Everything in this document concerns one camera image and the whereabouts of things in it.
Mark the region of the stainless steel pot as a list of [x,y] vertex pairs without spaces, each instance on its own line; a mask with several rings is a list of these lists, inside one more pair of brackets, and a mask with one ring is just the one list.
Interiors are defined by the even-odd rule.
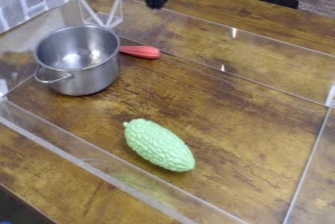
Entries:
[[119,36],[106,27],[84,24],[52,31],[39,41],[33,79],[70,96],[106,89],[121,72]]

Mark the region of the orange spoon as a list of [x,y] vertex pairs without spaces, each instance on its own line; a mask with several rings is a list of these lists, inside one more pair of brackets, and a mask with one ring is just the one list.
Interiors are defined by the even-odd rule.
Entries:
[[121,46],[119,51],[149,60],[154,60],[159,57],[159,50],[151,46]]

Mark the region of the green bitter gourd toy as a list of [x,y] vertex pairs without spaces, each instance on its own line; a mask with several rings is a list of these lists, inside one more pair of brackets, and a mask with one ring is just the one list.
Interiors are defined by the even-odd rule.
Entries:
[[149,162],[174,171],[196,168],[196,158],[184,140],[155,122],[143,118],[123,123],[130,148]]

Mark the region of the clear acrylic tray walls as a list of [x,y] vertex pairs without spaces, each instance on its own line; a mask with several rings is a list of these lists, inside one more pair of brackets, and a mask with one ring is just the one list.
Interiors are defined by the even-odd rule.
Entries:
[[[123,57],[114,84],[70,97],[33,79],[32,50],[84,23],[161,57]],[[138,118],[193,170],[130,148]],[[62,224],[335,224],[335,52],[138,0],[72,1],[0,34],[0,188]]]

